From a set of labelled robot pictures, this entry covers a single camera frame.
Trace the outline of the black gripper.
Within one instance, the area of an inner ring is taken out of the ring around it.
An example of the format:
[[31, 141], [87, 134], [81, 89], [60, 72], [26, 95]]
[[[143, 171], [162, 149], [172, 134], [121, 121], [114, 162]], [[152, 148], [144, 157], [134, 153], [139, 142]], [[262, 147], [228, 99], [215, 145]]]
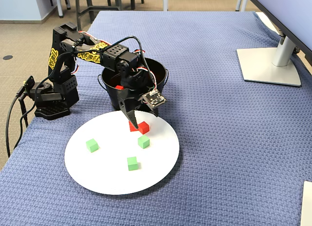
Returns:
[[[137, 90], [124, 88], [117, 90], [118, 106], [123, 114], [126, 116], [126, 118], [136, 129], [138, 129], [138, 124], [135, 117], [135, 109], [140, 109], [141, 106], [144, 104], [142, 102], [143, 95], [147, 92], [148, 91], [145, 88]], [[149, 106], [146, 106], [146, 111], [156, 117], [158, 116], [158, 108], [150, 108]]]

